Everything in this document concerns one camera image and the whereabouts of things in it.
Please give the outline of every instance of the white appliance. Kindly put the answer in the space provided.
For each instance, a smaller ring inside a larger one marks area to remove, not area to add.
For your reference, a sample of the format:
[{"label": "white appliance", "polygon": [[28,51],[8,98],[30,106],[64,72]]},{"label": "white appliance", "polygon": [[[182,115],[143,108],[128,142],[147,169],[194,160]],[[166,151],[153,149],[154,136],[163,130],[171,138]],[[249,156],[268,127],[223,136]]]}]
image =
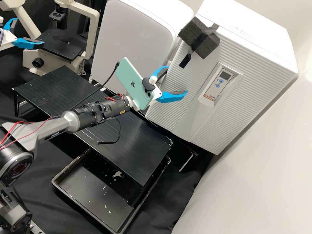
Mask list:
[{"label": "white appliance", "polygon": [[180,138],[219,154],[293,80],[298,68],[287,30],[233,0],[205,0],[196,17],[219,25],[220,45],[205,59],[183,42],[161,90],[183,100],[153,104],[146,117]]},{"label": "white appliance", "polygon": [[[127,57],[143,77],[167,64],[177,35],[194,13],[179,0],[109,0],[97,41],[92,79],[103,84],[117,61]],[[106,84],[126,92],[114,75]]]}]

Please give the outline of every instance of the black platform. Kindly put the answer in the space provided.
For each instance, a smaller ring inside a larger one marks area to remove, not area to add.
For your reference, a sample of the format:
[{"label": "black platform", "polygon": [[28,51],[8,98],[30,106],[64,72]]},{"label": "black platform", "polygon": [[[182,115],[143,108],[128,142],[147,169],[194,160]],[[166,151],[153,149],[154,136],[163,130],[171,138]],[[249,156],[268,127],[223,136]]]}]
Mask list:
[{"label": "black platform", "polygon": [[44,41],[43,50],[73,61],[87,45],[85,38],[69,34],[66,30],[48,29],[37,40]]},{"label": "black platform", "polygon": [[[56,116],[95,89],[67,67],[62,67],[16,87],[15,92],[47,115]],[[101,101],[105,97],[103,92],[98,91],[85,103]],[[131,112],[117,118],[121,123],[121,137],[115,144],[98,145],[97,141],[117,139],[119,125],[116,120],[87,128],[75,135],[144,187],[170,149],[170,141]]]}]

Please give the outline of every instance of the mint green smartphone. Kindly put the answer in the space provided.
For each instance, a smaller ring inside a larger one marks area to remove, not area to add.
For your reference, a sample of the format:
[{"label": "mint green smartphone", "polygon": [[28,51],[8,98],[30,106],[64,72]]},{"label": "mint green smartphone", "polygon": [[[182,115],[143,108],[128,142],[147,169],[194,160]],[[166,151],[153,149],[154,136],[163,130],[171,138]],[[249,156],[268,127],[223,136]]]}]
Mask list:
[{"label": "mint green smartphone", "polygon": [[145,110],[153,100],[154,92],[145,92],[142,76],[126,57],[121,60],[116,70],[116,76],[138,107]]}]

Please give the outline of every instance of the black foam block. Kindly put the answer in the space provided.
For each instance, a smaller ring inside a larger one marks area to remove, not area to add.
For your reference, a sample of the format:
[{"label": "black foam block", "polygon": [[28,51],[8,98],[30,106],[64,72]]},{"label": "black foam block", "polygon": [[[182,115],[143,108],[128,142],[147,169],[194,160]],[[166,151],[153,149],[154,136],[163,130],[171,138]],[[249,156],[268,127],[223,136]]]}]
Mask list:
[{"label": "black foam block", "polygon": [[198,18],[194,17],[187,25],[184,26],[184,28],[182,28],[178,35],[188,45],[191,45],[206,29],[206,25],[203,24],[203,22],[201,22]]},{"label": "black foam block", "polygon": [[207,33],[208,27],[194,17],[179,33],[192,50],[205,59],[220,44],[220,39],[214,33]]},{"label": "black foam block", "polygon": [[220,38],[214,33],[209,34],[205,40],[195,49],[195,52],[205,59],[220,44]]}]

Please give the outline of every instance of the display screen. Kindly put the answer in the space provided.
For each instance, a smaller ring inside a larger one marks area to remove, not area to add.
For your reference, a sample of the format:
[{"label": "display screen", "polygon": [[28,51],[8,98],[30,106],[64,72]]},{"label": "display screen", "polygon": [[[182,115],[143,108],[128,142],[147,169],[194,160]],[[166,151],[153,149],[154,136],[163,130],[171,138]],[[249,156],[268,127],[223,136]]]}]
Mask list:
[{"label": "display screen", "polygon": [[231,75],[223,71],[221,72],[220,77],[225,80],[228,80],[231,77]]}]

